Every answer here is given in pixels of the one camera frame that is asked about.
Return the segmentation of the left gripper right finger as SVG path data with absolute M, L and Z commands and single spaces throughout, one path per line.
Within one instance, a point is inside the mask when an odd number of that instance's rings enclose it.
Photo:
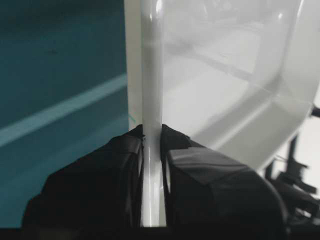
M 252 168 L 162 126 L 161 159 L 168 224 L 285 228 L 275 188 Z

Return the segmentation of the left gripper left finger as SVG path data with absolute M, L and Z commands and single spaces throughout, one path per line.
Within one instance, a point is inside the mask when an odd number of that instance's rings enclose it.
M 29 200 L 22 226 L 136 228 L 142 198 L 143 127 L 50 174 Z

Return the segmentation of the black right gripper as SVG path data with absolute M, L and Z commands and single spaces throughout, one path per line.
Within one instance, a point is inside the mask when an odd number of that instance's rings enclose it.
M 273 178 L 273 166 L 279 159 L 276 156 L 264 170 L 264 177 L 280 194 L 288 211 L 291 225 L 319 225 L 320 199 L 314 197 L 318 192 L 315 186 L 303 181 L 304 170 L 309 167 L 296 160 L 296 148 L 299 134 L 289 141 L 287 158 L 284 159 L 285 170 Z

